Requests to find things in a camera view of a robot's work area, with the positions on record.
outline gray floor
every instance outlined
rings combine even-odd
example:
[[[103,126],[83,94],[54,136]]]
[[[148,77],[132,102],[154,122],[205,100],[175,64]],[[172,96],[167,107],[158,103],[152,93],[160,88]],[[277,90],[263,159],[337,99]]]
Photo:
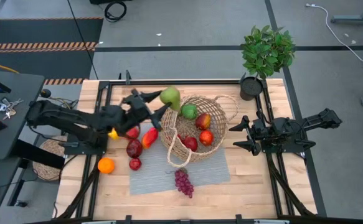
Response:
[[[71,0],[78,17],[102,16],[87,0]],[[303,0],[271,0],[278,26],[286,26],[299,46],[339,45],[325,27],[325,13],[306,8]],[[315,0],[333,14],[360,14],[363,0]],[[252,26],[269,24],[260,0],[135,0],[126,2],[122,21],[103,23],[100,47],[238,45]],[[7,0],[0,18],[70,17],[63,0]],[[363,26],[331,24],[341,40],[363,45]],[[136,78],[238,78],[245,71],[239,51],[106,52],[95,53],[100,79],[117,78],[128,69]],[[363,218],[363,63],[350,52],[297,52],[290,67],[303,116],[324,108],[343,120],[336,130],[314,130],[309,138],[328,216]],[[283,78],[282,73],[274,75]],[[76,99],[80,85],[49,86],[55,96]],[[46,134],[59,131],[44,127]],[[24,130],[21,138],[34,139]],[[48,220],[57,185],[29,183],[22,199],[29,208],[0,210],[0,223]]]

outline orange and black striped tape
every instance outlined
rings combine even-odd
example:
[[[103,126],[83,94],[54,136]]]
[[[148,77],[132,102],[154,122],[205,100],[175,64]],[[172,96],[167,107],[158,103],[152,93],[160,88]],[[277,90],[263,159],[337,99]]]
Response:
[[[73,17],[62,17],[62,18],[0,18],[0,21],[24,21],[24,20],[59,20],[59,19],[73,19]],[[102,17],[77,17],[76,19],[103,19]]]
[[[82,84],[87,78],[55,78],[46,79],[44,81],[45,85],[69,85],[69,84]]]
[[[5,43],[0,44],[0,53],[13,52],[53,52],[69,50],[95,50],[95,42],[56,42],[56,43]]]

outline black plant pot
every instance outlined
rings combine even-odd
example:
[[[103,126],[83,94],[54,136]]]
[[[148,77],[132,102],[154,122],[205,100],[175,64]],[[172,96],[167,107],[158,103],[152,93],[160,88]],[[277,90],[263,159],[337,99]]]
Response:
[[[255,77],[242,77],[239,95],[243,100],[252,100],[263,91],[263,83]]]

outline basket handle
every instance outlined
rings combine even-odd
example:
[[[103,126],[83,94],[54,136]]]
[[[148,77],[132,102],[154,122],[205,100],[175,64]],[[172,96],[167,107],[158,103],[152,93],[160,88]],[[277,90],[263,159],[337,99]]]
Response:
[[[218,95],[213,100],[217,101],[219,98],[227,98],[227,99],[232,100],[235,103],[235,113],[230,118],[228,118],[228,121],[227,121],[227,122],[230,122],[238,114],[239,103],[238,103],[238,101],[236,99],[234,99],[233,97],[228,96],[228,95]]]
[[[177,168],[181,168],[181,167],[185,167],[189,161],[191,160],[191,155],[192,155],[192,151],[189,149],[189,154],[188,154],[188,158],[187,160],[183,163],[183,164],[175,164],[173,163],[171,160],[170,160],[170,154],[171,154],[171,149],[173,148],[174,146],[174,143],[176,142],[176,137],[177,137],[177,129],[176,128],[170,128],[171,130],[174,130],[174,136],[173,136],[173,140],[171,141],[171,144],[170,144],[170,147],[169,147],[169,150],[167,152],[167,162],[170,163],[170,165],[174,166],[174,167],[177,167]]]

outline white cable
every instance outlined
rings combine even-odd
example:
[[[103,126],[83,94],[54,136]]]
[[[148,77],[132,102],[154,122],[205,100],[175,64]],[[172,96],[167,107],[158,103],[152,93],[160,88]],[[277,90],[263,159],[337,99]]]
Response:
[[[335,36],[336,40],[339,41],[339,43],[341,43],[342,45],[344,45],[345,47],[347,47],[361,62],[363,62],[363,59],[361,59],[349,46],[347,46],[345,43],[343,43],[341,40],[339,40],[339,38],[337,38],[336,34],[333,32],[333,30],[330,28],[329,24],[328,24],[328,11],[321,7],[321,6],[316,6],[314,4],[306,4],[306,7],[316,7],[316,8],[320,8],[322,10],[324,10],[326,12],[326,17],[325,17],[325,24],[326,27],[328,27],[328,29],[332,32],[333,36]]]

